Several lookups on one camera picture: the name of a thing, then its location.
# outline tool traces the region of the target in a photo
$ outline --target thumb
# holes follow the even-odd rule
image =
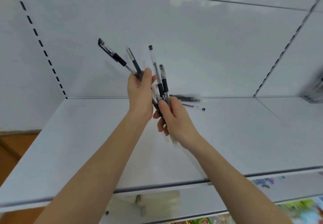
[[[172,111],[169,108],[168,104],[165,101],[161,100],[159,101],[158,106],[161,113],[163,114],[166,124],[171,123],[174,115],[172,114]]]
[[[145,88],[150,88],[151,86],[151,70],[148,67],[145,69],[143,73],[141,86]]]

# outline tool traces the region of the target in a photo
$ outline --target left hand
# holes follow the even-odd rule
[[[143,71],[142,82],[134,74],[130,74],[128,78],[129,113],[143,119],[145,123],[148,123],[152,117],[151,84],[155,80],[156,75],[151,76],[150,68],[146,68]]]

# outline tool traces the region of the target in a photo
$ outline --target wooden floor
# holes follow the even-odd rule
[[[38,134],[0,136],[0,186]],[[44,207],[4,213],[0,224],[33,224]]]

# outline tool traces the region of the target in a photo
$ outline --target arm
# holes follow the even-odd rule
[[[158,130],[166,135],[170,133],[196,157],[237,224],[292,223],[265,194],[200,136],[179,100],[171,97],[171,103],[172,112],[165,102],[159,102],[167,128],[163,128],[163,121],[160,120]]]
[[[140,84],[128,79],[130,108],[105,143],[57,194],[34,224],[97,224],[109,203],[124,167],[152,116],[150,69]]]

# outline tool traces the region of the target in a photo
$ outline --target hand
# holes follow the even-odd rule
[[[164,121],[160,119],[157,127],[159,132],[164,132],[166,136],[171,136],[178,141],[184,148],[191,149],[198,140],[200,134],[197,132],[190,116],[188,115],[185,107],[176,97],[170,97],[172,112],[166,102],[161,100],[158,104],[167,127],[164,128]],[[159,118],[156,111],[153,118]]]
[[[156,75],[151,76],[150,68],[143,71],[142,82],[134,75],[130,74],[128,78],[128,96],[129,96],[129,113],[134,114],[145,123],[152,116],[152,91],[151,84],[156,80]]]

